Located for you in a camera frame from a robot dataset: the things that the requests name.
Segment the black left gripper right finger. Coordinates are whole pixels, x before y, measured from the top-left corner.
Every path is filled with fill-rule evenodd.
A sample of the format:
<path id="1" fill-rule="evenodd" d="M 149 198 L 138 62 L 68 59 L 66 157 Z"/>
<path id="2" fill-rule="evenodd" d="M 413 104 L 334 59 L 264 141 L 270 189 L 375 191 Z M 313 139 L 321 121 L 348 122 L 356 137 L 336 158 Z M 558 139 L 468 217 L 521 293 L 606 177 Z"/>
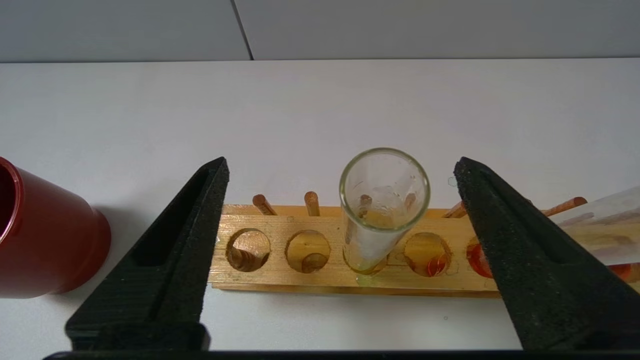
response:
<path id="1" fill-rule="evenodd" d="M 454 176 L 525 350 L 639 349 L 637 291 L 482 162 Z"/>

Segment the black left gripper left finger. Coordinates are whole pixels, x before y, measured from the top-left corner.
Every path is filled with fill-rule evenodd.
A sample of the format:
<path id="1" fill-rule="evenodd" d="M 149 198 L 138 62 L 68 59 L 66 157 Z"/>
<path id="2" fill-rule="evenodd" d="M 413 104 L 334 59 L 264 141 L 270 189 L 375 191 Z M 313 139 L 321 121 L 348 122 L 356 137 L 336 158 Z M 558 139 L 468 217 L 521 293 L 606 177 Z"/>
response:
<path id="1" fill-rule="evenodd" d="M 73 313 L 74 351 L 205 351 L 205 288 L 230 180 L 227 160 L 203 164 Z"/>

